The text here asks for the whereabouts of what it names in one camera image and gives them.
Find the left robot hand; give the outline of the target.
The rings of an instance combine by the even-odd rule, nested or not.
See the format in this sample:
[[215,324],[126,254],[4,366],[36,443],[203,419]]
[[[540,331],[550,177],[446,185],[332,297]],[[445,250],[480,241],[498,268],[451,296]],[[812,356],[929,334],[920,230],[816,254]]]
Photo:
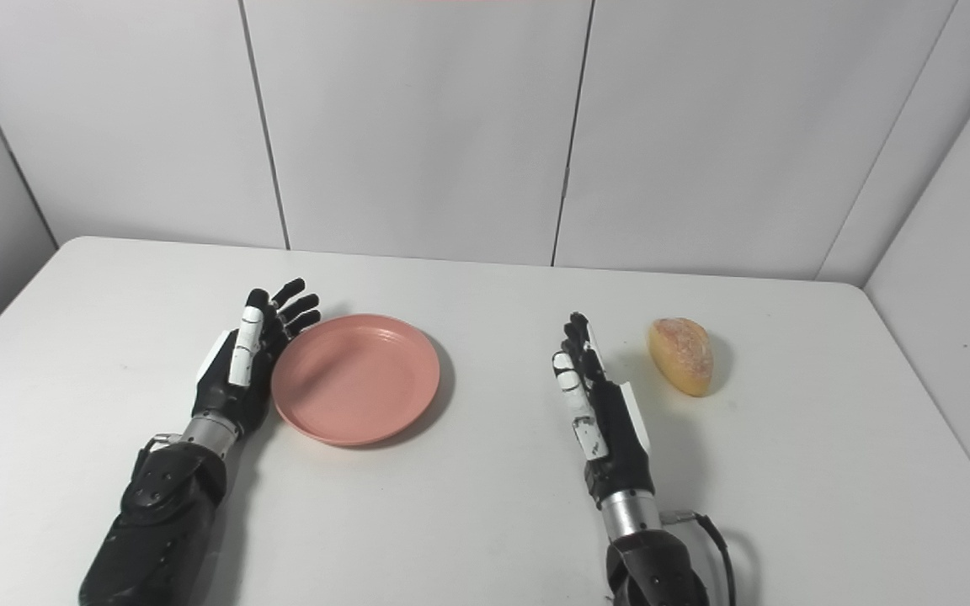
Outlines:
[[196,383],[192,417],[219,417],[240,439],[259,429],[274,365],[291,341],[321,319],[319,296],[293,279],[271,295],[253,289],[238,326],[216,341]]

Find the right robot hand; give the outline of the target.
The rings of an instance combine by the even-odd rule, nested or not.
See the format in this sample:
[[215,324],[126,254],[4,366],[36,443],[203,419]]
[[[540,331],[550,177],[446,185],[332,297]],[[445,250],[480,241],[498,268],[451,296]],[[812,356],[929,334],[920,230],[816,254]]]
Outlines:
[[583,476],[600,509],[615,494],[654,492],[649,438],[631,388],[608,376],[589,319],[575,311],[552,369],[585,459]]

